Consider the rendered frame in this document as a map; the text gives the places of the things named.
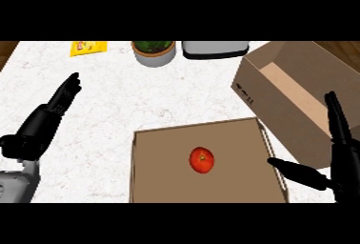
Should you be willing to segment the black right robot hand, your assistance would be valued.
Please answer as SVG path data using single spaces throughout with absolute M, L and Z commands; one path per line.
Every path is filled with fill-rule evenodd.
M 325 94 L 325 103 L 332 135 L 331 178 L 326 178 L 315 168 L 276 157 L 270 157 L 267 163 L 288 180 L 319 191 L 331 189 L 338 203 L 360 204 L 360 141 L 352 136 L 343 106 L 334 91 Z

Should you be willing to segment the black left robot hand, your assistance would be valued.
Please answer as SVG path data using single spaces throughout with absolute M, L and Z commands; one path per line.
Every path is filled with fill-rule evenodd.
M 17 134 L 0 137 L 5 157 L 30 161 L 42 157 L 80 90 L 79 73 L 76 72 L 59 86 L 48 103 L 42 104 L 28 115 Z

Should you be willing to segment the cardboard box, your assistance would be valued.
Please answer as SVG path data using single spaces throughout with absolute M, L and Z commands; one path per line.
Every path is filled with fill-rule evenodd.
M 360 41 L 272 41 L 241 62 L 232 88 L 297 161 L 331 165 L 325 94 L 360 140 Z

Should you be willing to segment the brown tray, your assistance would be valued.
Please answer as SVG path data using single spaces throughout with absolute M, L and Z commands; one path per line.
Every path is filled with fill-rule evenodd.
M 253 118 L 135 133 L 130 201 L 287 203 L 273 150 Z

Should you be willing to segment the red tomato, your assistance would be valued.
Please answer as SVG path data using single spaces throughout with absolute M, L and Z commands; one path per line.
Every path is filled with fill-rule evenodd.
M 216 157 L 210 150 L 197 147 L 191 152 L 191 166 L 198 173 L 208 173 L 216 164 Z

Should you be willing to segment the yellow packet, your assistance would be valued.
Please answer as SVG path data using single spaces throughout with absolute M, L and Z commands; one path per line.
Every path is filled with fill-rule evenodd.
M 74 41 L 71 56 L 107 51 L 107 41 Z

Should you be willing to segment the potted green plant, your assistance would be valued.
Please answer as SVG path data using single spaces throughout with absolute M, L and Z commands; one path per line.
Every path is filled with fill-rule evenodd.
M 135 58 L 149 67 L 158 68 L 167 65 L 176 55 L 174 41 L 133 41 Z

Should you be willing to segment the grey and black appliance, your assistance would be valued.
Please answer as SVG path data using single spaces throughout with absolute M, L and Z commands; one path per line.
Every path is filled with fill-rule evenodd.
M 183 41 L 183 56 L 188 59 L 223 59 L 244 56 L 250 50 L 248 41 Z

